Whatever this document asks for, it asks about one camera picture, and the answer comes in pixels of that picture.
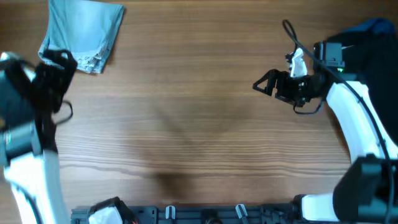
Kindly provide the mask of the light blue denim shorts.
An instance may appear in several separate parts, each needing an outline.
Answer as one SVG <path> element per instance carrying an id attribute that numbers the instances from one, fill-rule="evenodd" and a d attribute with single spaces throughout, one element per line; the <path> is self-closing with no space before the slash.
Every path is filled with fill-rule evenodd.
<path id="1" fill-rule="evenodd" d="M 49 22 L 38 51 L 68 50 L 85 73 L 101 73 L 116 41 L 125 7 L 99 1 L 49 0 Z"/>

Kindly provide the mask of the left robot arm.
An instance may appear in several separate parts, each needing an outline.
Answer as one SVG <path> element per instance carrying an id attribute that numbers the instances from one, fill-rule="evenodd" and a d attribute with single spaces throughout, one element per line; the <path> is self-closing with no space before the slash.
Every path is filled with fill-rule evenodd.
<path id="1" fill-rule="evenodd" d="M 45 50 L 49 64 L 33 65 L 12 52 L 1 54 L 1 166 L 23 223 L 137 223 L 118 197 L 97 203 L 83 218 L 67 210 L 60 183 L 55 121 L 77 62 L 68 50 Z"/>

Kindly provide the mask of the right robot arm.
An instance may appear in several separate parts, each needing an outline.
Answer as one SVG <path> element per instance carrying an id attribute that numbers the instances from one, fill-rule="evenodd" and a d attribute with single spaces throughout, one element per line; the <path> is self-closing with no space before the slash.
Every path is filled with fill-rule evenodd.
<path id="1" fill-rule="evenodd" d="M 292 105 L 296 113 L 314 98 L 335 115 L 351 164 L 332 192 L 298 195 L 292 218 L 307 222 L 396 223 L 397 138 L 376 104 L 369 82 L 345 55 L 341 42 L 319 42 L 308 74 L 297 47 L 286 56 L 289 69 L 269 70 L 254 90 Z"/>

